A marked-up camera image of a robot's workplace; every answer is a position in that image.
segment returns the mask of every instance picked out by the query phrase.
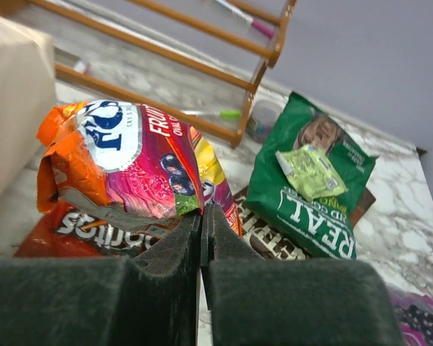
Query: green snack bag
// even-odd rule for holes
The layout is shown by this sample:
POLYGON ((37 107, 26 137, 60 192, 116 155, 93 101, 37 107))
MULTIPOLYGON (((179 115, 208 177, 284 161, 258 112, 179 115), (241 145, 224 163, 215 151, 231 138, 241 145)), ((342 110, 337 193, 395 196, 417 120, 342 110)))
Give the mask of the green snack bag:
POLYGON ((346 185, 325 153, 310 144, 276 158, 290 185, 308 202, 346 192, 346 185))
POLYGON ((370 157, 324 112, 291 93, 255 160, 247 208, 315 257, 356 258, 349 215, 374 169, 370 157), (312 144, 322 150, 348 190, 307 202, 286 180, 276 152, 312 144))

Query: wooden rack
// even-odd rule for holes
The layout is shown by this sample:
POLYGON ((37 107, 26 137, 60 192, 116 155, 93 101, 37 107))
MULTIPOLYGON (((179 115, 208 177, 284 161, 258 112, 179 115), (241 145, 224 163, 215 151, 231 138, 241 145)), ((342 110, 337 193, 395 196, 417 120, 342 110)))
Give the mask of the wooden rack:
MULTIPOLYGON (((193 125, 202 132, 222 138, 226 141, 229 141, 232 146, 237 146, 241 141, 243 133, 245 131, 252 101, 257 91, 257 88, 260 85, 261 79, 263 78, 266 69, 268 67, 274 66, 274 64, 279 58, 279 55, 281 54, 282 48, 284 46, 287 25, 289 23, 296 0, 286 0, 284 8, 282 9, 279 16, 247 4, 243 0, 229 0, 229 2, 238 6, 244 12, 250 14, 251 16, 254 16, 257 19, 261 19, 264 23, 270 25, 271 28, 274 30, 275 35, 273 36, 273 38, 266 38, 265 40, 255 40, 257 42, 253 42, 252 40, 238 35, 237 33, 230 32, 230 30, 218 27, 217 25, 215 25, 215 23, 219 21, 218 18, 214 20, 214 23, 209 24, 208 22, 204 22, 196 19, 195 17, 192 17, 190 14, 188 14, 188 12, 185 13, 180 11, 179 8, 170 8, 166 4, 163 4, 187 4, 188 6, 200 7, 203 6, 202 4, 203 2, 205 2, 202 0, 175 0, 175 2, 170 0, 125 1, 135 4, 137 6, 142 6, 144 8, 144 11, 149 10, 150 12, 153 12, 155 14, 160 14, 162 16, 168 17, 183 25, 192 27, 199 32, 204 32, 205 34, 224 41, 229 45, 242 48, 243 50, 246 50, 247 52, 258 56, 259 62, 253 72, 251 79, 246 80, 238 76, 233 76, 232 74, 225 72, 221 69, 207 65, 206 63, 197 61, 193 58, 189 58, 188 56, 175 53, 174 51, 163 48, 162 46, 155 45, 154 43, 143 40, 137 36, 130 35, 128 33, 125 33, 124 31, 98 22, 97 20, 89 18, 80 12, 76 12, 72 9, 54 4, 53 2, 49 2, 46 0, 0 0, 0 15, 3 16, 13 14, 16 11, 21 10, 27 4, 32 4, 46 11, 53 12, 58 16, 65 17, 67 19, 70 19, 71 21, 77 22, 81 25, 102 32, 105 35, 114 37, 115 39, 121 40, 125 43, 135 45, 136 47, 143 50, 148 50, 149 52, 152 52, 157 56, 161 56, 163 58, 169 59, 170 61, 174 61, 175 63, 179 63, 180 65, 192 68, 193 70, 199 71, 201 74, 205 74, 209 78, 220 80, 234 87, 240 88, 244 93, 243 100, 241 101, 241 104, 238 105, 241 112, 241 117, 238 120, 237 127, 235 129, 229 129, 224 126, 216 125, 212 121, 203 119, 201 117, 186 115, 181 111, 175 109, 174 107, 164 105, 160 102, 154 101, 153 99, 143 97, 129 90, 120 88, 113 84, 109 84, 93 76, 81 74, 79 72, 76 72, 69 66, 65 66, 60 63, 56 64, 56 76, 61 80, 67 81, 72 84, 78 84, 79 86, 95 90, 96 92, 106 94, 116 99, 122 99, 123 101, 150 104, 186 123, 193 125)), ((213 4, 212 1, 207 1, 205 4, 206 7, 203 7, 203 10, 212 11, 212 14, 215 13, 216 16, 218 14, 219 16, 221 16, 222 21, 234 20, 241 22, 241 19, 232 16, 229 12, 224 12, 226 10, 223 10, 222 12, 222 9, 218 4, 212 5, 214 7, 211 7, 209 3, 213 4)))

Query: beige box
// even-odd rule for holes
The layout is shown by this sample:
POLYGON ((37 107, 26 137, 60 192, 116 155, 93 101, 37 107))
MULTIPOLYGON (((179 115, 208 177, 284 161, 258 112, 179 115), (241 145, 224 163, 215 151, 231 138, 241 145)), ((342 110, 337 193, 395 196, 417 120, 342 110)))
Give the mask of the beige box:
POLYGON ((52 37, 0 17, 0 194, 37 150, 55 104, 52 37))

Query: white marble surface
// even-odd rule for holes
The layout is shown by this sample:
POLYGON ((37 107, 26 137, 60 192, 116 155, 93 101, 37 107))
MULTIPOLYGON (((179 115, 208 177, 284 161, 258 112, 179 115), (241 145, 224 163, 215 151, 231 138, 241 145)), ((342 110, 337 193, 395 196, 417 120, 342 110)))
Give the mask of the white marble surface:
MULTIPOLYGON (((29 23, 38 22, 37 26, 45 29, 45 24, 42 24, 45 19, 39 19, 39 15, 34 14, 26 20, 29 23)), ((63 22, 53 21, 50 26, 54 35, 65 29, 63 22)), ((84 48, 85 57, 90 58, 94 69, 92 73, 111 83, 139 92, 144 90, 137 89, 136 86, 148 84, 154 86, 147 90, 152 97, 171 105, 185 105, 187 108, 221 107, 231 103, 230 99, 225 103, 226 96, 221 86, 205 81, 199 84, 199 79, 193 80, 192 88, 188 88, 188 84, 180 84, 181 71, 164 79, 160 63, 149 64, 147 73, 144 73, 137 63, 146 56, 138 52, 129 53, 129 47, 121 48, 124 54, 118 60, 115 56, 103 55, 102 51, 85 51, 87 47, 93 47, 88 43, 90 37, 86 32, 80 32, 73 41, 63 36, 56 36, 56 42, 66 48, 84 48), (169 90, 178 90, 180 93, 173 94, 169 90)), ((117 47, 116 42, 106 45, 110 47, 109 51, 115 51, 117 47)), ((57 83, 56 88, 61 103, 97 98, 93 93, 64 83, 57 83)), ((261 89, 257 97, 276 100, 280 105, 287 101, 286 95, 265 89, 261 89)), ((379 156, 367 185, 377 201, 354 229, 358 259, 370 263, 387 283, 433 297, 433 202, 415 148, 341 119, 338 116, 340 124, 368 154, 379 156)), ((233 150, 213 138, 210 141, 220 158, 232 191, 237 192, 248 183, 260 145, 245 137, 240 146, 233 150)), ((37 164, 38 156, 0 198, 2 256, 14 252, 40 217, 35 209, 37 164)), ((199 345, 211 345, 210 314, 202 295, 198 341, 199 345)))

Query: light green packet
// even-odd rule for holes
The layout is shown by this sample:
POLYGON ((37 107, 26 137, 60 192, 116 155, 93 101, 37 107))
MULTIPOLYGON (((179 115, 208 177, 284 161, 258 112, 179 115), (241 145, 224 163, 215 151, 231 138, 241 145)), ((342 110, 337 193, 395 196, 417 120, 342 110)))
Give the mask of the light green packet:
POLYGON ((346 192, 346 185, 321 150, 309 144, 281 153, 276 158, 289 184, 307 202, 316 198, 333 197, 346 192))

